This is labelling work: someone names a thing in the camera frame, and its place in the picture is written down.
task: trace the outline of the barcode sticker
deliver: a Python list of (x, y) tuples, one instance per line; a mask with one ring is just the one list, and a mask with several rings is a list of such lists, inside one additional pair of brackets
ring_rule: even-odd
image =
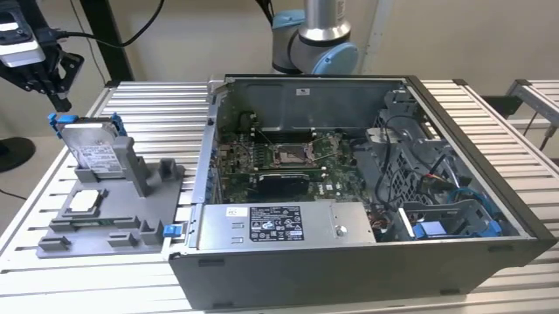
[(95, 173), (122, 172), (119, 159), (110, 145), (80, 146), (80, 159)]

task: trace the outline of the aluminum workbench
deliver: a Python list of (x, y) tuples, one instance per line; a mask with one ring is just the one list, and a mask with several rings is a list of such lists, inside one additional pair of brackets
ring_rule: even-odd
[[(559, 169), (468, 86), (424, 81), (464, 133), (559, 237)], [(123, 82), (106, 88), (92, 116), (119, 112), (147, 162), (172, 157), (186, 167), (176, 221), (190, 218), (191, 188), (207, 113), (207, 84)], [(186, 313), (162, 254), (40, 260), (36, 244), (75, 183), (63, 149), (0, 238), (0, 312)], [(499, 271), (467, 296), (266, 309), (242, 313), (559, 313), (559, 246), (528, 266)]]
[(507, 95), (518, 96), (555, 127), (559, 126), (559, 80), (516, 80)]

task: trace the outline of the circuit board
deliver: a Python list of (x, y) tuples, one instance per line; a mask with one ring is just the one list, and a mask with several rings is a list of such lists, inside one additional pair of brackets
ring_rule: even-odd
[[(227, 134), (220, 143), (218, 164), (223, 203), (320, 199), (370, 202), (350, 140), (342, 133), (315, 132), (306, 143), (274, 143), (272, 140), (258, 143), (247, 134)], [(264, 179), (282, 179), (270, 182), (272, 191), (263, 190)], [(291, 184), (288, 192), (274, 193), (275, 186), (287, 181)]]

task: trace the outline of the open computer chassis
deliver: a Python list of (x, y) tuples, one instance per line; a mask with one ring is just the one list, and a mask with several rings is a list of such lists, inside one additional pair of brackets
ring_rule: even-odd
[(463, 294), (555, 243), (416, 77), (230, 75), (210, 102), (194, 308)]

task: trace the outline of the white wall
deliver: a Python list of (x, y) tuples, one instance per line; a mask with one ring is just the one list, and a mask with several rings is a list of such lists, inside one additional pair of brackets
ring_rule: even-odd
[[(123, 40), (146, 24), (158, 2), (111, 1)], [(75, 3), (81, 14), (79, 0)], [(303, 0), (275, 0), (274, 4), (276, 12), (303, 8)], [(52, 27), (79, 31), (69, 0), (44, 0), (41, 7)], [(362, 50), (368, 42), (375, 7), (376, 0), (348, 0), (346, 14), (352, 23), (352, 40)], [(85, 57), (85, 65), (69, 94), (75, 107), (72, 112), (84, 114), (103, 83), (87, 41), (71, 38), (63, 46), (65, 51)], [(156, 22), (126, 51), (136, 80), (206, 81), (214, 73), (268, 73), (272, 33), (254, 0), (167, 0)], [(100, 55), (98, 59), (106, 70)], [(49, 135), (44, 117), (53, 108), (47, 98), (21, 91), (3, 80), (0, 94), (0, 138)]]
[(515, 79), (559, 78), (559, 1), (394, 0), (375, 74), (464, 79), (503, 94)]
[[(118, 27), (130, 38), (158, 1), (112, 0)], [(303, 0), (275, 0), (275, 11), (302, 9)], [(348, 0), (352, 40), (364, 50), (376, 0)], [(136, 80), (207, 80), (214, 73), (268, 73), (272, 32), (255, 0), (170, 0), (156, 23), (127, 48)]]

